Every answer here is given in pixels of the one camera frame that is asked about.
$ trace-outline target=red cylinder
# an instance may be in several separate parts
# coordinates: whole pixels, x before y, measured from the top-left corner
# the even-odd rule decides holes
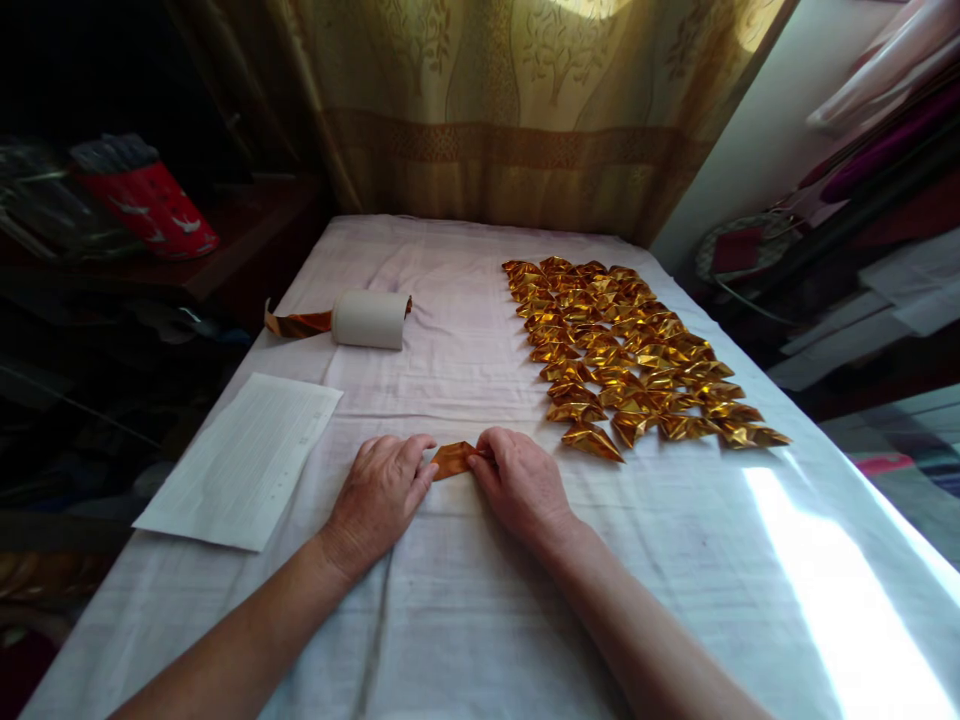
[[[189,260],[216,249],[220,238],[162,162],[80,181],[164,260]]]

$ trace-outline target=white paper roll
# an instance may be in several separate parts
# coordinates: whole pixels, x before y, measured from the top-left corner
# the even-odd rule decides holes
[[[340,345],[403,349],[409,295],[344,290],[333,306],[330,330]]]

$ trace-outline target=sheet of white paper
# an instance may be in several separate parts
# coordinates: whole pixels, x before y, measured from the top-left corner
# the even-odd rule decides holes
[[[253,373],[133,526],[263,550],[342,396]]]

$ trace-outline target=white tablecloth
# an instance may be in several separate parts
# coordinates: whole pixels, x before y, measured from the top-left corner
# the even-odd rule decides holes
[[[636,268],[795,442],[656,437],[607,463],[560,445],[500,263],[557,254]],[[279,306],[344,288],[414,297],[400,353],[262,333],[253,371],[344,391],[261,554],[137,532],[25,717],[100,718],[270,576],[329,514],[360,442],[500,424],[555,455],[577,513],[782,718],[943,718],[960,707],[960,578],[644,250],[611,237],[405,218],[331,223]],[[612,680],[550,580],[469,475],[436,484],[395,550],[310,642],[266,717],[597,717]]]

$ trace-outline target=forearm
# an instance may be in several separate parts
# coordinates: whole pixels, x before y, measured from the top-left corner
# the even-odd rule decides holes
[[[115,717],[256,717],[352,584],[315,536]]]
[[[586,626],[638,716],[770,717],[588,525],[577,521],[563,539],[545,543],[535,552]]]

